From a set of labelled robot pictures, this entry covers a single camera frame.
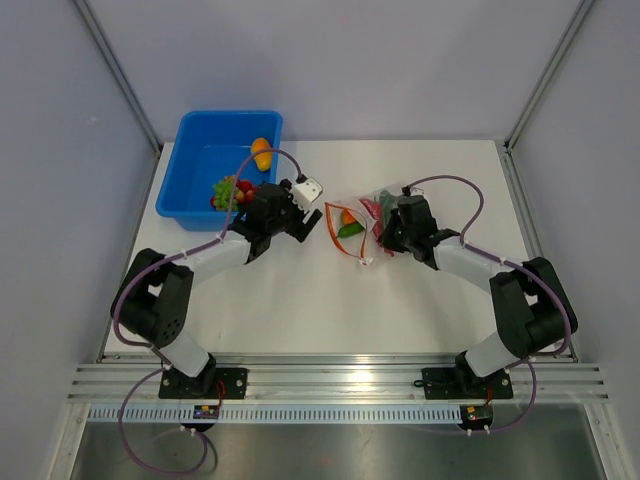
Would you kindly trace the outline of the red fake strawberry bunch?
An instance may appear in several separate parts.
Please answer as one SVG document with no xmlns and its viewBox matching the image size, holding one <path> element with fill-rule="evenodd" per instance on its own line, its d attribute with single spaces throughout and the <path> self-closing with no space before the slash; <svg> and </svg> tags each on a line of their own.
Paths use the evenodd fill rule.
<svg viewBox="0 0 640 480">
<path fill-rule="evenodd" d="M 256 188 L 249 180 L 236 179 L 236 181 L 236 186 L 232 188 L 232 191 L 236 193 L 239 209 L 252 202 Z"/>
</svg>

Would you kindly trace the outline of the dark green fake leaf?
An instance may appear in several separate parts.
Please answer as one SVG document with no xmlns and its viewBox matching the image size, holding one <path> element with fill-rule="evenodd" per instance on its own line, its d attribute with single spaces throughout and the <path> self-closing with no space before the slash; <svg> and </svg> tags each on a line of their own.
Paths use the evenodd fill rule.
<svg viewBox="0 0 640 480">
<path fill-rule="evenodd" d="M 401 195 L 394 195 L 387 189 L 383 189 L 377 196 L 378 203 L 382 208 L 393 209 L 396 207 Z"/>
</svg>

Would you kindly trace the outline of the red fake chili pepper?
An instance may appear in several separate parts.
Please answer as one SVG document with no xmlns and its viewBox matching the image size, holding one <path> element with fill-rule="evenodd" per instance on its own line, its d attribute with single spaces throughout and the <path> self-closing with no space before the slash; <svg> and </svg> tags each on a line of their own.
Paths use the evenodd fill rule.
<svg viewBox="0 0 640 480">
<path fill-rule="evenodd" d="M 359 202 L 363 205 L 363 207 L 366 209 L 366 211 L 374 220 L 372 232 L 376 240 L 376 243 L 378 244 L 379 247 L 383 249 L 383 251 L 386 254 L 393 257 L 394 253 L 391 250 L 387 249 L 386 247 L 383 247 L 381 243 L 381 236 L 383 234 L 384 227 L 385 227 L 383 209 L 381 205 L 375 200 L 372 200 L 369 198 L 360 198 Z"/>
</svg>

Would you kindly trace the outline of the green fake lettuce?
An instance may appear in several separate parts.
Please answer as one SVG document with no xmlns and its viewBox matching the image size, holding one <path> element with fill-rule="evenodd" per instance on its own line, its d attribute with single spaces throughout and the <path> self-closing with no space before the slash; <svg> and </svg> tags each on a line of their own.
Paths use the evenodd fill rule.
<svg viewBox="0 0 640 480">
<path fill-rule="evenodd" d="M 226 211 L 229 207 L 233 211 L 238 210 L 238 200 L 232 188 L 236 186 L 234 176 L 226 176 L 212 186 L 213 195 L 210 199 L 212 208 L 216 211 Z"/>
</svg>

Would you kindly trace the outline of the yellow orange fake mango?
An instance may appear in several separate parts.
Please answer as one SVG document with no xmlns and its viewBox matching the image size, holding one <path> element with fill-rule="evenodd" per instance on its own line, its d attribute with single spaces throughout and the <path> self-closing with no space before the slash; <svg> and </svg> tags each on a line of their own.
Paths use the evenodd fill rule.
<svg viewBox="0 0 640 480">
<path fill-rule="evenodd" d="M 251 144 L 250 153 L 256 168 L 260 172 L 267 172 L 271 169 L 273 152 L 271 151 L 271 145 L 266 138 L 260 137 L 255 139 Z"/>
</svg>

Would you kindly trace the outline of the clear zip top bag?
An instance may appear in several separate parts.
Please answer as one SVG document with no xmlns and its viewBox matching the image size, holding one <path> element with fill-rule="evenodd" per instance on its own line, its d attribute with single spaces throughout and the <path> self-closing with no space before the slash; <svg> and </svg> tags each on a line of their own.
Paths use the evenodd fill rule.
<svg viewBox="0 0 640 480">
<path fill-rule="evenodd" d="M 325 202 L 324 216 L 328 235 L 333 246 L 342 255 L 355 259 L 360 265 L 363 266 L 370 265 L 378 257 L 393 258 L 394 256 L 396 256 L 396 252 L 393 252 L 393 257 L 389 256 L 376 243 L 372 232 L 374 220 L 363 207 L 363 205 L 359 202 L 359 199 L 369 198 L 378 202 L 377 196 L 383 189 L 389 190 L 394 195 L 402 196 L 402 187 L 403 185 L 401 183 L 396 182 L 383 188 L 374 190 L 370 193 L 353 195 L 348 198 Z M 338 230 L 341 226 L 343 226 L 340 220 L 340 214 L 343 209 L 348 209 L 354 215 L 357 222 L 365 227 L 365 230 L 363 232 L 345 239 L 340 239 L 337 237 Z M 382 209 L 386 225 L 390 218 L 391 209 Z"/>
</svg>

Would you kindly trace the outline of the green fake chili pepper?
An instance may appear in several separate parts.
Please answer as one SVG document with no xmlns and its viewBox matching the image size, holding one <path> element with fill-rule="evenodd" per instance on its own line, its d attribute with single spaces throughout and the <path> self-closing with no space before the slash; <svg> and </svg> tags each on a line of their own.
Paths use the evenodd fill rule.
<svg viewBox="0 0 640 480">
<path fill-rule="evenodd" d="M 358 222 L 353 222 L 350 224 L 345 224 L 340 227 L 337 233 L 337 237 L 340 239 L 350 238 L 354 235 L 357 235 L 365 230 L 365 227 Z"/>
</svg>

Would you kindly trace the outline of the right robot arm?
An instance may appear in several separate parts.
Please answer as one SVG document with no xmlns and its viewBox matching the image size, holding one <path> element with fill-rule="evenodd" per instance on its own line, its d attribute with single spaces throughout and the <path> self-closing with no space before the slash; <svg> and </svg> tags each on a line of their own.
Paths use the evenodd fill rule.
<svg viewBox="0 0 640 480">
<path fill-rule="evenodd" d="M 496 331 L 461 352 L 451 367 L 422 371 L 427 399 L 510 399 L 506 370 L 555 343 L 566 345 L 578 328 L 569 299 L 550 261 L 518 263 L 465 244 L 458 232 L 441 229 L 420 195 L 392 196 L 382 204 L 378 240 L 435 271 L 455 275 L 489 294 Z"/>
</svg>

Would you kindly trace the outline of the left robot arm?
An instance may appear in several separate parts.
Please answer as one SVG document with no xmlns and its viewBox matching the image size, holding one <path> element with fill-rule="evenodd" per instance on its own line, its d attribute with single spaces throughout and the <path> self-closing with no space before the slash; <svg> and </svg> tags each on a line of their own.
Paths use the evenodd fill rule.
<svg viewBox="0 0 640 480">
<path fill-rule="evenodd" d="M 137 253 L 111 307 L 115 332 L 128 330 L 161 361 L 162 399 L 241 399 L 247 372 L 220 368 L 216 358 L 187 331 L 193 288 L 264 254 L 274 236 L 304 242 L 322 213 L 314 202 L 323 188 L 313 178 L 258 186 L 253 200 L 211 242 L 165 256 Z"/>
</svg>

